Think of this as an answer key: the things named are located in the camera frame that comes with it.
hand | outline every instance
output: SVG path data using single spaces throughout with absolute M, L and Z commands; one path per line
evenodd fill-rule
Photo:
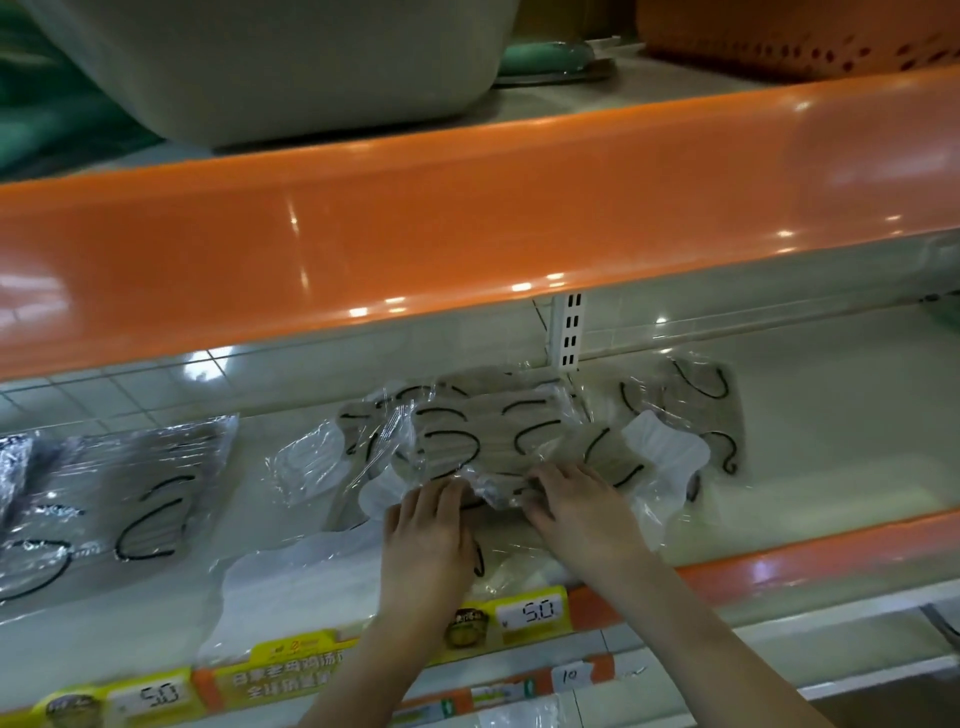
M 553 555 L 600 595 L 610 599 L 627 577 L 660 562 L 626 500 L 592 468 L 545 463 L 528 477 L 543 486 L 546 503 L 539 496 L 526 500 L 527 520 Z
M 410 644 L 440 647 L 473 581 L 474 545 L 460 523 L 464 482 L 434 480 L 411 491 L 384 519 L 377 619 Z

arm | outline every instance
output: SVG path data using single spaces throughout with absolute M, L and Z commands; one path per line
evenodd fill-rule
M 380 606 L 299 728 L 383 728 L 473 581 L 473 539 L 460 523 L 463 483 L 408 493 L 384 520 Z
M 547 502 L 524 512 L 554 555 L 603 596 L 653 650 L 704 728 L 830 728 L 651 552 L 614 488 L 584 466 L 531 473 Z

green plastic item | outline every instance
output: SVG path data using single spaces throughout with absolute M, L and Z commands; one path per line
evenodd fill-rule
M 62 174 L 162 141 L 0 0 L 0 182 Z
M 575 73 L 582 71 L 594 58 L 593 49 L 586 43 L 517 43 L 503 52 L 498 75 Z

orange plastic basket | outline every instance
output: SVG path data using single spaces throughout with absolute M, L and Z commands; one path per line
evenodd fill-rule
M 820 79 L 960 61 L 960 0 L 637 0 L 653 55 Z

